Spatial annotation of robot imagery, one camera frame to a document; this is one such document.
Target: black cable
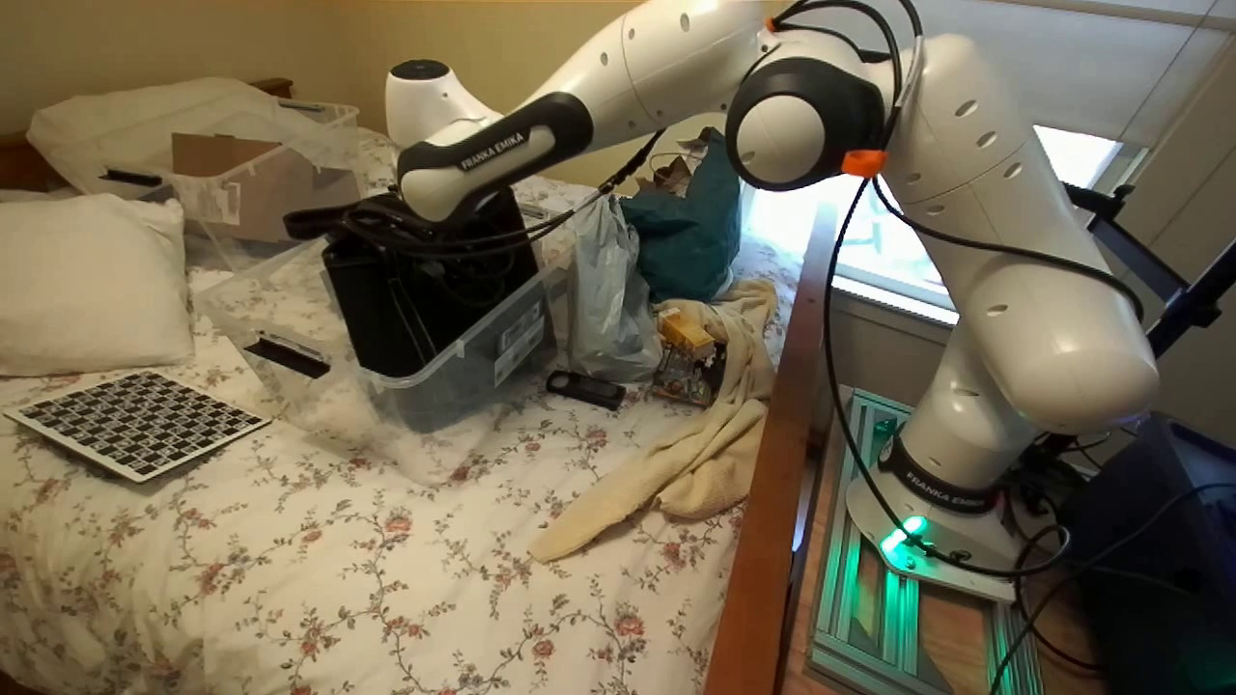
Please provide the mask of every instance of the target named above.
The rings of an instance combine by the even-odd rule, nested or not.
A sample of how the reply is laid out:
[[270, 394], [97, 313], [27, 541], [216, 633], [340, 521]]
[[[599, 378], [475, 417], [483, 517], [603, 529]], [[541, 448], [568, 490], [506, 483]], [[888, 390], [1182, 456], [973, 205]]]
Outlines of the black cable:
[[[842, 216], [842, 228], [838, 228], [838, 239], [830, 247], [830, 259], [827, 259], [827, 270], [823, 270], [823, 320], [834, 317], [834, 274], [838, 274], [838, 259], [842, 259], [842, 247], [846, 247], [846, 232], [854, 224], [854, 212], [861, 205], [861, 193], [873, 185], [873, 178], [865, 178], [857, 185], [857, 193], [850, 197], [850, 209]], [[939, 560], [939, 564], [950, 564], [950, 568], [962, 568], [962, 571], [973, 571], [973, 575], [997, 575], [997, 579], [1016, 579], [1016, 575], [1039, 575], [1039, 571], [1051, 571], [1058, 568], [1062, 552], [1051, 556], [1047, 564], [1031, 564], [1031, 568], [985, 568], [985, 564], [966, 564], [958, 556], [950, 556], [946, 548], [935, 548], [931, 541], [923, 541], [919, 533], [904, 529], [904, 517], [892, 510], [892, 502], [881, 494], [861, 448], [857, 448], [857, 436], [846, 421], [846, 402], [842, 402], [842, 382], [838, 382], [838, 367], [834, 367], [834, 332], [827, 328], [823, 332], [823, 375], [827, 375], [827, 390], [830, 390], [830, 405], [838, 413], [838, 429], [842, 429], [842, 440], [846, 440], [846, 452], [854, 456], [854, 467], [857, 475], [865, 479], [865, 487], [873, 490], [873, 502], [881, 506], [881, 514], [892, 521], [896, 533], [904, 533], [908, 544], [915, 544], [923, 556]]]
[[657, 127], [603, 185], [595, 197], [614, 193], [633, 170], [641, 170], [657, 147], [657, 139], [664, 135], [664, 127]]
[[888, 139], [892, 139], [892, 131], [896, 131], [896, 120], [900, 120], [900, 97], [904, 97], [904, 77], [908, 77], [904, 66], [900, 66], [900, 42], [896, 42], [888, 19], [885, 19], [877, 8], [857, 4], [857, 0], [803, 0], [803, 4], [788, 8], [788, 12], [780, 12], [780, 19], [776, 19], [773, 27], [796, 27], [796, 31], [830, 35], [830, 31], [823, 31], [823, 27], [788, 23], [792, 15], [819, 12], [819, 8], [850, 8], [850, 12], [865, 15], [869, 23], [877, 23], [877, 31], [885, 35], [888, 70], [892, 70], [892, 108], [888, 108], [888, 120], [885, 120], [885, 143], [881, 143], [881, 147], [888, 147]]
[[1116, 425], [1116, 429], [1093, 432], [1093, 440], [1070, 436], [1058, 456], [1082, 456], [1085, 467], [1089, 467], [1093, 475], [1101, 475], [1105, 463], [1093, 456], [1093, 448], [1105, 448], [1112, 436], [1132, 436], [1132, 432]]
[[[1024, 552], [1020, 552], [1020, 560], [1016, 560], [1012, 568], [1020, 568], [1024, 556], [1027, 556], [1047, 533], [1054, 533], [1054, 525], [1039, 529], [1039, 533], [1024, 544]], [[1012, 606], [1016, 606], [1016, 614], [1024, 618], [1024, 629], [1035, 637], [1035, 645], [1043, 645], [1051, 656], [1058, 656], [1062, 664], [1070, 664], [1070, 668], [1078, 668], [1078, 672], [1097, 672], [1097, 664], [1066, 653], [1062, 645], [1054, 645], [1054, 641], [1039, 629], [1039, 618], [1031, 618], [1031, 610], [1027, 610], [1024, 579], [1012, 579]]]
[[[796, 4], [792, 12], [784, 12], [784, 19], [792, 19], [792, 15], [800, 15], [800, 12], [815, 12], [815, 8], [854, 8], [854, 12], [869, 15], [869, 19], [881, 27], [881, 35], [885, 35], [885, 42], [888, 42], [888, 50], [892, 50], [892, 58], [896, 58], [896, 62], [892, 62], [892, 70], [896, 70], [896, 73], [892, 73], [892, 77], [896, 77], [896, 100], [892, 100], [892, 104], [896, 104], [896, 108], [888, 112], [888, 124], [885, 124], [885, 127], [888, 127], [888, 131], [885, 131], [885, 143], [888, 143], [892, 131], [896, 131], [896, 124], [900, 124], [900, 104], [904, 104], [904, 85], [908, 85], [904, 66], [900, 66], [900, 46], [896, 46], [896, 35], [892, 35], [888, 19], [885, 19], [881, 12], [873, 12], [869, 4], [854, 4], [854, 0], [803, 0], [803, 4]], [[846, 209], [846, 216], [842, 216], [834, 251], [830, 251], [830, 259], [827, 259], [827, 270], [823, 270], [823, 282], [827, 282], [827, 286], [823, 286], [823, 320], [834, 317], [834, 274], [838, 274], [838, 259], [842, 259], [846, 232], [850, 232], [850, 224], [854, 224], [857, 201], [861, 201], [861, 193], [865, 193], [869, 185], [877, 185], [877, 178], [865, 178], [865, 181], [857, 185], [857, 193], [854, 193], [854, 201], [850, 201], [850, 209]], [[830, 340], [830, 336], [834, 336], [834, 332], [823, 336], [830, 405], [834, 405], [834, 413], [846, 413], [846, 405], [842, 405], [842, 386], [838, 386], [838, 375], [834, 375], [834, 340]], [[923, 556], [931, 556], [931, 560], [939, 560], [939, 564], [950, 564], [950, 568], [962, 568], [962, 571], [973, 571], [973, 575], [997, 575], [997, 579], [1039, 575], [1039, 571], [1058, 568], [1062, 556], [1054, 556], [1054, 560], [1047, 560], [1047, 564], [1035, 564], [1035, 568], [981, 568], [981, 564], [966, 564], [966, 560], [958, 560], [958, 556], [950, 556], [950, 552], [931, 548], [919, 533], [904, 529], [900, 514], [896, 514], [892, 502], [881, 494], [877, 479], [869, 475], [869, 467], [865, 467], [865, 459], [861, 459], [857, 436], [854, 436], [854, 429], [850, 429], [846, 417], [838, 417], [838, 429], [842, 429], [846, 452], [854, 456], [854, 467], [857, 467], [857, 475], [865, 479], [865, 487], [873, 490], [881, 514], [885, 514], [885, 517], [892, 521], [892, 529], [900, 529], [904, 541], [915, 544]]]
[[915, 0], [900, 0], [900, 12], [908, 15], [912, 31], [923, 35], [923, 15], [919, 15]]
[[1105, 270], [1097, 270], [1097, 266], [1085, 266], [1085, 263], [1074, 263], [1074, 259], [1062, 259], [1062, 255], [1043, 255], [1043, 251], [1031, 251], [1031, 247], [962, 239], [962, 236], [950, 236], [950, 232], [939, 232], [939, 228], [927, 228], [927, 224], [904, 216], [904, 212], [888, 201], [885, 185], [877, 185], [877, 197], [881, 197], [881, 205], [885, 205], [900, 224], [908, 224], [912, 232], [919, 232], [919, 236], [927, 236], [927, 239], [954, 243], [954, 247], [969, 247], [969, 251], [1016, 255], [1016, 259], [1031, 259], [1031, 263], [1043, 263], [1043, 266], [1058, 266], [1058, 270], [1070, 270], [1070, 274], [1105, 282], [1105, 286], [1112, 286], [1116, 293], [1124, 293], [1124, 301], [1132, 305], [1136, 320], [1147, 317], [1143, 301], [1139, 301], [1116, 274], [1105, 274]]
[[[1012, 471], [1008, 475], [1008, 487], [1016, 487], [1020, 490], [1020, 498], [1027, 502], [1027, 483]], [[1035, 514], [1035, 510], [1051, 510], [1051, 517], [1058, 521], [1058, 506], [1054, 506], [1054, 498], [1047, 498], [1047, 494], [1035, 494], [1031, 502], [1027, 502], [1027, 514]], [[1024, 521], [1016, 517], [1016, 506], [1004, 506], [1004, 525], [1020, 537], [1020, 541], [1031, 541], [1031, 533], [1024, 529]]]
[[773, 19], [776, 31], [815, 31], [815, 35], [830, 35], [838, 42], [846, 42], [861, 62], [888, 62], [888, 54], [865, 50], [857, 46], [850, 35], [830, 31], [830, 27], [807, 27], [807, 23], [792, 23], [792, 19]]
[[1182, 502], [1201, 498], [1201, 494], [1209, 494], [1209, 490], [1236, 490], [1236, 483], [1201, 483], [1201, 487], [1178, 490], [1178, 494], [1170, 494], [1155, 514], [1147, 514], [1139, 525], [1132, 525], [1124, 537], [1116, 537], [1112, 544], [1097, 548], [1097, 552], [1085, 556], [1085, 560], [1062, 564], [1062, 568], [1070, 568], [1070, 575], [1062, 575], [1058, 583], [1051, 583], [1051, 591], [1043, 595], [1043, 602], [1024, 614], [1027, 622], [1024, 622], [1024, 629], [1012, 637], [1012, 645], [1004, 649], [1004, 656], [1000, 656], [1000, 664], [997, 664], [997, 672], [993, 672], [993, 687], [989, 687], [989, 691], [993, 691], [993, 695], [1000, 691], [1000, 680], [1004, 680], [1016, 649], [1020, 649], [1031, 633], [1039, 633], [1035, 622], [1043, 618], [1043, 610], [1051, 606], [1051, 598], [1054, 598], [1058, 591], [1066, 591], [1070, 583], [1078, 583], [1085, 571], [1093, 571], [1093, 575], [1124, 575], [1124, 579], [1139, 579], [1139, 583], [1155, 583], [1155, 587], [1190, 595], [1190, 591], [1182, 591], [1182, 587], [1174, 587], [1174, 583], [1163, 583], [1163, 579], [1155, 579], [1155, 575], [1143, 575], [1143, 571], [1112, 571], [1112, 568], [1101, 568], [1101, 560], [1116, 556], [1124, 544], [1132, 544], [1132, 541], [1139, 541], [1143, 533], [1151, 533], [1151, 529], [1155, 529], [1166, 514], [1174, 514]]
[[587, 209], [595, 197], [587, 197], [583, 205], [556, 212], [533, 228], [514, 228], [514, 232], [491, 232], [483, 239], [440, 239], [440, 236], [425, 236], [425, 228], [417, 228], [406, 212], [382, 209], [382, 205], [348, 205], [340, 212], [336, 232], [351, 232], [382, 251], [406, 255], [406, 259], [487, 259], [487, 255], [510, 255], [521, 251], [537, 239], [545, 239], [548, 232], [556, 232], [564, 220], [572, 220], [579, 209]]

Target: green light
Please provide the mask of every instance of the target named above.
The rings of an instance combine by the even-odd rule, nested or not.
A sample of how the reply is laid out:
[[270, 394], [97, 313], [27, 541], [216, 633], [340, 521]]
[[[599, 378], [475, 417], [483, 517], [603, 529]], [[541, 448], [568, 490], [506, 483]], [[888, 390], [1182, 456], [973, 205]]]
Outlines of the green light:
[[881, 552], [885, 552], [885, 556], [896, 556], [896, 552], [904, 548], [908, 533], [919, 537], [923, 529], [927, 529], [927, 517], [908, 517], [908, 521], [900, 521], [900, 529], [892, 529], [892, 533], [881, 541]]

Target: black object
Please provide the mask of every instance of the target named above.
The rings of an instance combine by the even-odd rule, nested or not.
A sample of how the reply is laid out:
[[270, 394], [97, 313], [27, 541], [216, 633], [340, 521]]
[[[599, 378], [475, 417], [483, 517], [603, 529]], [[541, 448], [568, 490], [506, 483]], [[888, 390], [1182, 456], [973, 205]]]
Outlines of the black object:
[[286, 224], [290, 232], [301, 224], [294, 236], [332, 236], [321, 259], [355, 359], [390, 378], [417, 375], [537, 274], [510, 189], [448, 236], [417, 228], [394, 197]]
[[301, 351], [301, 348], [294, 348], [294, 344], [278, 344], [278, 340], [270, 340], [270, 336], [247, 344], [243, 351], [251, 351], [251, 355], [259, 355], [259, 359], [270, 359], [270, 363], [278, 363], [278, 367], [286, 367], [286, 371], [297, 371], [297, 375], [305, 375], [305, 378], [321, 378], [321, 375], [332, 371], [321, 355]]
[[444, 62], [436, 62], [436, 58], [409, 58], [409, 62], [398, 62], [390, 70], [390, 77], [398, 77], [398, 81], [436, 81], [436, 77], [448, 77], [448, 73], [452, 70]]
[[1163, 301], [1163, 317], [1151, 324], [1151, 348], [1163, 355], [1186, 328], [1205, 328], [1221, 317], [1217, 301], [1236, 282], [1236, 243], [1197, 278], [1186, 282], [1174, 274], [1151, 247], [1143, 247], [1128, 228], [1116, 224], [1116, 212], [1128, 201], [1128, 185], [1116, 197], [1066, 185], [1070, 201], [1089, 209], [1089, 232]]
[[718, 398], [722, 378], [726, 378], [726, 344], [718, 344], [711, 359], [691, 359], [668, 348], [653, 371], [653, 390], [664, 402], [688, 402], [695, 409], [707, 409]]
[[1236, 691], [1236, 452], [1151, 417], [1062, 506], [1105, 683]]
[[267, 425], [155, 371], [54, 394], [8, 417], [131, 483], [178, 471]]
[[[800, 100], [803, 108], [815, 112], [819, 124], [827, 124], [827, 139], [819, 158], [811, 162], [807, 174], [792, 181], [769, 181], [753, 170], [745, 170], [745, 158], [738, 151], [738, 131], [753, 108], [765, 100]], [[726, 108], [726, 147], [730, 162], [745, 181], [757, 189], [803, 189], [811, 181], [823, 181], [830, 174], [842, 174], [846, 151], [881, 151], [888, 139], [885, 127], [885, 97], [869, 81], [857, 81], [854, 73], [842, 73], [827, 62], [807, 62], [807, 58], [784, 58], [773, 66], [757, 66], [753, 73], [742, 77], [730, 108]]]
[[618, 409], [622, 398], [626, 398], [622, 382], [579, 375], [579, 371], [552, 371], [545, 378], [545, 390], [576, 398], [576, 402], [591, 402], [591, 405], [603, 405], [603, 409]]
[[572, 93], [541, 93], [529, 104], [514, 108], [510, 116], [487, 124], [483, 131], [460, 139], [460, 143], [413, 143], [398, 154], [398, 178], [406, 178], [409, 170], [456, 170], [456, 174], [471, 174], [502, 154], [514, 154], [518, 166], [494, 166], [498, 174], [464, 193], [464, 201], [452, 209], [448, 220], [440, 220], [440, 228], [456, 228], [456, 224], [471, 224], [471, 212], [494, 193], [506, 189], [537, 170], [548, 170], [579, 151], [587, 151], [591, 143], [591, 112], [579, 97]]
[[104, 181], [147, 185], [147, 189], [162, 185], [162, 178], [158, 178], [158, 174], [143, 174], [143, 170], [116, 170], [116, 166], [108, 166], [108, 170], [104, 170]]

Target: cable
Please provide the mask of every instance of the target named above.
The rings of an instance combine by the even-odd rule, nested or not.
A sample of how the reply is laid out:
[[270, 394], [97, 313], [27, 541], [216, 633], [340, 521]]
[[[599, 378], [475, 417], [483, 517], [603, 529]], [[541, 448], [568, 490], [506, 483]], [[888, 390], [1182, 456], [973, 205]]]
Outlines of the cable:
[[892, 112], [888, 112], [888, 120], [885, 120], [885, 147], [888, 147], [888, 139], [892, 139], [892, 131], [896, 131], [896, 120], [900, 120], [904, 81], [908, 81], [908, 73], [904, 73], [904, 66], [900, 66], [900, 42], [896, 42], [888, 19], [885, 19], [877, 8], [857, 4], [857, 0], [803, 0], [803, 4], [788, 8], [788, 12], [780, 12], [773, 27], [796, 27], [796, 31], [834, 35], [834, 31], [823, 31], [823, 27], [788, 23], [792, 15], [803, 15], [803, 12], [815, 12], [815, 8], [850, 8], [850, 12], [865, 15], [869, 23], [877, 23], [877, 31], [885, 35], [888, 70], [892, 70]]
[[950, 236], [950, 232], [939, 232], [939, 228], [927, 228], [927, 224], [904, 216], [904, 212], [888, 201], [885, 185], [877, 185], [877, 197], [881, 197], [885, 212], [892, 212], [900, 224], [908, 224], [912, 232], [919, 232], [919, 236], [927, 236], [927, 239], [954, 243], [954, 247], [973, 247], [973, 251], [993, 251], [993, 255], [1020, 255], [1020, 259], [1031, 259], [1031, 263], [1043, 263], [1043, 266], [1058, 266], [1058, 270], [1070, 270], [1070, 274], [1105, 282], [1105, 286], [1112, 286], [1116, 293], [1124, 293], [1124, 301], [1132, 305], [1136, 320], [1147, 317], [1143, 301], [1139, 301], [1116, 274], [1093, 270], [1093, 266], [1074, 263], [1074, 259], [1043, 255], [1043, 251], [1031, 251], [1031, 247], [1004, 247], [1004, 243], [962, 239], [962, 236]]
[[923, 15], [919, 15], [919, 8], [912, 0], [900, 0], [900, 12], [904, 12], [904, 19], [912, 23], [915, 35], [927, 35], [923, 31]]
[[[854, 12], [869, 15], [869, 19], [881, 27], [881, 35], [885, 35], [885, 42], [888, 42], [888, 50], [892, 50], [892, 58], [896, 58], [896, 62], [892, 62], [892, 70], [896, 70], [896, 108], [888, 112], [888, 124], [885, 124], [885, 127], [888, 127], [888, 131], [885, 131], [885, 143], [888, 143], [892, 131], [896, 131], [896, 124], [900, 124], [900, 104], [904, 104], [904, 97], [908, 97], [908, 85], [915, 85], [915, 77], [904, 77], [900, 46], [896, 46], [896, 35], [892, 35], [888, 19], [885, 19], [881, 12], [873, 12], [869, 4], [854, 4], [854, 0], [803, 0], [803, 4], [796, 4], [792, 12], [784, 12], [784, 19], [792, 19], [792, 15], [800, 15], [800, 12], [815, 12], [815, 8], [854, 8]], [[838, 259], [842, 259], [846, 232], [850, 232], [850, 224], [854, 224], [854, 212], [857, 212], [857, 205], [861, 205], [861, 197], [865, 197], [869, 185], [877, 185], [877, 181], [865, 178], [865, 181], [857, 185], [857, 193], [854, 193], [854, 201], [850, 201], [850, 209], [846, 209], [846, 216], [842, 216], [834, 251], [830, 251], [830, 259], [827, 259], [827, 270], [823, 270], [823, 282], [827, 282], [827, 286], [823, 286], [823, 320], [834, 317], [834, 274], [838, 274]], [[834, 405], [834, 413], [846, 413], [846, 405], [842, 405], [842, 386], [838, 386], [838, 375], [834, 375], [834, 332], [827, 332], [823, 351], [827, 351], [830, 405]], [[931, 548], [919, 533], [904, 529], [900, 514], [896, 514], [892, 502], [881, 494], [877, 479], [869, 475], [869, 463], [861, 459], [857, 436], [854, 436], [854, 429], [850, 429], [846, 417], [838, 417], [838, 429], [842, 429], [846, 452], [854, 456], [854, 467], [857, 467], [857, 475], [865, 479], [865, 487], [873, 490], [881, 514], [892, 521], [892, 529], [904, 533], [908, 544], [915, 544], [915, 548], [927, 552], [931, 560], [950, 564], [950, 568], [962, 568], [962, 571], [973, 571], [973, 575], [997, 575], [997, 579], [1016, 579], [1016, 575], [1035, 575], [1035, 571], [1058, 568], [1062, 552], [1051, 556], [1047, 564], [1035, 564], [1035, 568], [981, 568], [981, 564], [966, 564], [966, 560], [958, 560], [958, 556], [950, 556], [950, 552]]]
[[1043, 595], [1043, 602], [1024, 614], [1024, 629], [1020, 629], [1020, 633], [1012, 637], [1012, 645], [1004, 649], [1004, 656], [1000, 656], [1000, 664], [997, 664], [997, 672], [993, 672], [993, 687], [989, 687], [989, 691], [993, 691], [993, 695], [1000, 691], [1000, 680], [1004, 680], [1016, 649], [1020, 649], [1031, 633], [1039, 637], [1039, 645], [1043, 645], [1047, 653], [1058, 649], [1058, 645], [1051, 645], [1051, 641], [1043, 637], [1043, 629], [1039, 629], [1035, 622], [1043, 618], [1043, 610], [1051, 606], [1051, 598], [1054, 598], [1058, 591], [1066, 591], [1070, 583], [1078, 583], [1085, 571], [1093, 571], [1093, 575], [1124, 575], [1124, 579], [1155, 583], [1155, 587], [1174, 591], [1174, 595], [1190, 595], [1190, 591], [1182, 591], [1182, 587], [1174, 587], [1174, 583], [1163, 583], [1163, 579], [1155, 579], [1155, 575], [1143, 575], [1143, 571], [1112, 571], [1112, 568], [1101, 568], [1101, 560], [1116, 556], [1124, 544], [1132, 544], [1132, 541], [1139, 541], [1143, 533], [1151, 533], [1151, 529], [1155, 529], [1166, 514], [1174, 514], [1182, 502], [1201, 498], [1201, 494], [1209, 494], [1209, 490], [1236, 490], [1236, 483], [1201, 483], [1201, 487], [1178, 490], [1178, 494], [1170, 494], [1155, 514], [1147, 514], [1139, 525], [1132, 525], [1124, 537], [1116, 537], [1112, 544], [1097, 548], [1097, 552], [1085, 556], [1085, 560], [1070, 560], [1070, 564], [1066, 564], [1070, 575], [1062, 575], [1058, 583], [1051, 583], [1051, 591]]
[[332, 212], [328, 228], [351, 232], [386, 255], [402, 255], [402, 259], [417, 259], [417, 263], [464, 263], [464, 259], [514, 255], [514, 251], [545, 239], [560, 224], [568, 224], [587, 205], [610, 197], [637, 166], [649, 162], [660, 135], [664, 135], [664, 127], [657, 127], [583, 205], [564, 209], [533, 228], [491, 232], [479, 239], [429, 236], [429, 228], [421, 228], [406, 209], [394, 209], [390, 197], [344, 205]]
[[[1020, 568], [1024, 556], [1027, 556], [1051, 529], [1066, 529], [1066, 525], [1047, 525], [1047, 529], [1039, 529], [1039, 533], [1024, 544], [1024, 552], [1016, 556], [1012, 568]], [[1058, 656], [1062, 664], [1070, 664], [1070, 668], [1078, 668], [1078, 672], [1097, 672], [1097, 664], [1066, 653], [1062, 645], [1054, 645], [1054, 641], [1039, 629], [1039, 618], [1031, 618], [1031, 610], [1027, 610], [1024, 579], [1012, 579], [1012, 606], [1016, 606], [1016, 614], [1024, 618], [1024, 629], [1027, 629], [1051, 656]]]

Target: yellow item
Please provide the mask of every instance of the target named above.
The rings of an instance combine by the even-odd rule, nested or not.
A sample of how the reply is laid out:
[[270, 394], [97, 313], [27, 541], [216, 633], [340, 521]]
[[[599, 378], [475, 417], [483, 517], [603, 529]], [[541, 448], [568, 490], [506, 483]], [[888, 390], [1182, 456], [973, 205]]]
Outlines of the yellow item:
[[657, 313], [657, 332], [672, 351], [684, 351], [688, 359], [711, 359], [718, 340], [688, 313]]
[[757, 444], [765, 432], [765, 394], [773, 390], [773, 363], [765, 355], [765, 328], [773, 317], [773, 286], [745, 282], [722, 305], [672, 301], [676, 313], [703, 324], [726, 344], [726, 375], [718, 398], [688, 421], [688, 429], [653, 444], [641, 459], [618, 467], [583, 490], [529, 548], [533, 560], [552, 564], [657, 498], [668, 517], [707, 517], [730, 510], [749, 494]]

